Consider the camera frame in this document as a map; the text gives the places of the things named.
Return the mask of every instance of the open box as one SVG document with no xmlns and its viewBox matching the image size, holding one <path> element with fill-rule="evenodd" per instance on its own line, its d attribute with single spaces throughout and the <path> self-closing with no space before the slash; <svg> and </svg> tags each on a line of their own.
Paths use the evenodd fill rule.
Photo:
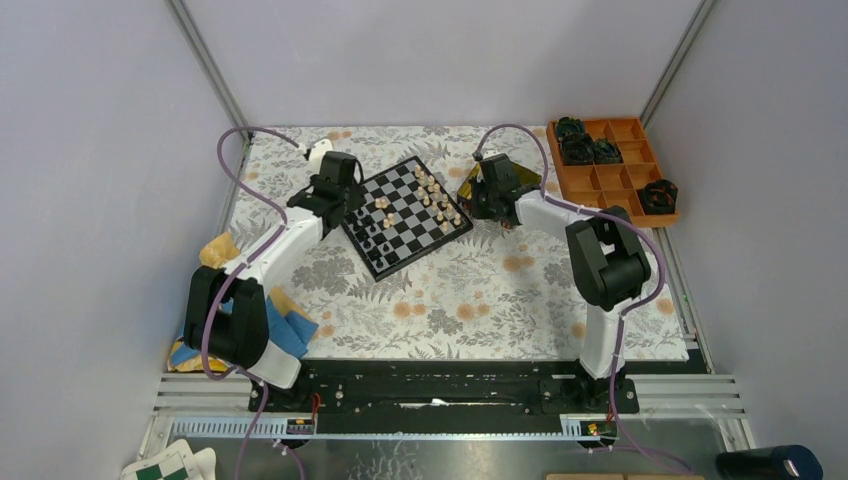
<svg viewBox="0 0 848 480">
<path fill-rule="evenodd" d="M 680 218 L 679 208 L 666 215 L 646 215 L 637 190 L 663 178 L 657 157 L 638 118 L 583 120 L 592 140 L 606 138 L 621 150 L 623 163 L 613 165 L 565 165 L 556 138 L 556 121 L 548 123 L 548 143 L 562 194 L 566 200 L 591 207 L 619 205 L 637 227 L 667 227 Z"/>
</svg>

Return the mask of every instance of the wall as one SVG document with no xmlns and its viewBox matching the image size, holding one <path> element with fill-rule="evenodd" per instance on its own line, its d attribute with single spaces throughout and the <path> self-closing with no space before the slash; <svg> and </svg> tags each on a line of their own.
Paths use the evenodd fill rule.
<svg viewBox="0 0 848 480">
<path fill-rule="evenodd" d="M 761 445 L 848 478 L 848 3 L 722 2 L 649 128 L 713 359 Z"/>
<path fill-rule="evenodd" d="M 698 0 L 187 2 L 263 125 L 639 115 Z"/>
<path fill-rule="evenodd" d="M 164 2 L 0 9 L 0 478 L 117 478 L 222 212 L 227 119 Z"/>
</svg>

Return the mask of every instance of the green and white checkered board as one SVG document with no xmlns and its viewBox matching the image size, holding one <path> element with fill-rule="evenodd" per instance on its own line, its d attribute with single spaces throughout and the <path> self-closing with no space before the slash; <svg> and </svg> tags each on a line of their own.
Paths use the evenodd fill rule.
<svg viewBox="0 0 848 480">
<path fill-rule="evenodd" d="M 186 480 L 188 471 L 180 454 L 175 452 L 158 464 L 135 472 L 135 478 L 136 480 Z"/>
</svg>

